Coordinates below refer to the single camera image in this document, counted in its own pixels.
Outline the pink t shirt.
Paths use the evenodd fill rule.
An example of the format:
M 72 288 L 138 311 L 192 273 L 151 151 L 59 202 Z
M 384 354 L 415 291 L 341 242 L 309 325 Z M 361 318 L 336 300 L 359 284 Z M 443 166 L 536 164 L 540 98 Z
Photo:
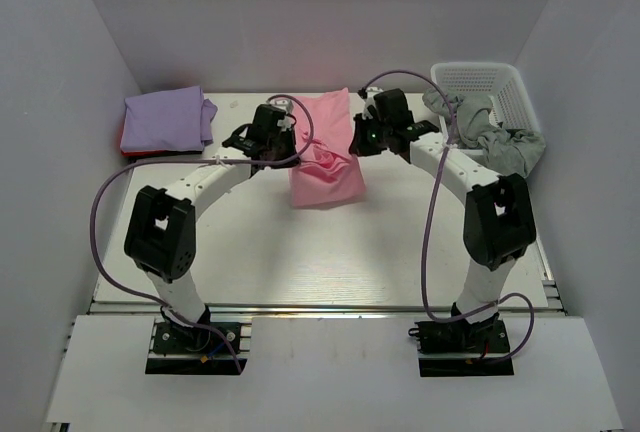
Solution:
M 353 138 L 346 88 L 293 103 L 296 147 L 301 164 L 290 170 L 291 203 L 296 208 L 333 206 L 364 196 L 358 157 L 349 152 Z

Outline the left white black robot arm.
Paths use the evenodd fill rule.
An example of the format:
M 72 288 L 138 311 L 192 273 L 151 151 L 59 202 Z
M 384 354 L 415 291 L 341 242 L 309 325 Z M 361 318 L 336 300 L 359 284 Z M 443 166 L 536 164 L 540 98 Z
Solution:
M 287 99 L 259 105 L 253 121 L 223 141 L 211 165 L 164 188 L 145 186 L 136 195 L 124 252 L 153 284 L 170 322 L 187 328 L 210 323 L 191 275 L 198 219 L 258 171 L 300 163 L 292 111 Z

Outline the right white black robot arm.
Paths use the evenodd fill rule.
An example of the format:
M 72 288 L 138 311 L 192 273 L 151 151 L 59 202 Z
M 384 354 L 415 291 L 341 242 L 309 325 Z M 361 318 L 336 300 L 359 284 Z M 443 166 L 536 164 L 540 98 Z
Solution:
M 493 321 L 507 300 L 506 280 L 537 237 L 529 189 L 519 174 L 501 175 L 454 148 L 435 125 L 418 122 L 399 89 L 374 95 L 361 89 L 364 108 L 354 117 L 351 154 L 370 157 L 390 152 L 448 189 L 463 205 L 462 240 L 469 267 L 451 315 L 434 322 Z

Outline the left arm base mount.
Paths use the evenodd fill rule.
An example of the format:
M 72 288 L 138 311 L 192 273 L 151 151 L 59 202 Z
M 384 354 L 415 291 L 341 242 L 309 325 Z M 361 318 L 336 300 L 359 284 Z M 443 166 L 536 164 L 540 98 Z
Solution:
M 162 313 L 154 321 L 145 365 L 146 375 L 164 376 L 238 376 L 249 356 L 249 324 L 242 322 L 211 322 L 206 324 L 225 335 L 240 367 L 217 334 L 171 322 Z

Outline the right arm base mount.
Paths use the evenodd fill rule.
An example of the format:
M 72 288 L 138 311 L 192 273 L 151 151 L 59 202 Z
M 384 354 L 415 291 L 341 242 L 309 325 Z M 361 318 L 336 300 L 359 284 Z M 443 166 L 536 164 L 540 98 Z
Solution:
M 474 324 L 416 322 L 408 336 L 417 343 L 422 378 L 506 377 L 514 375 L 510 343 L 498 314 Z

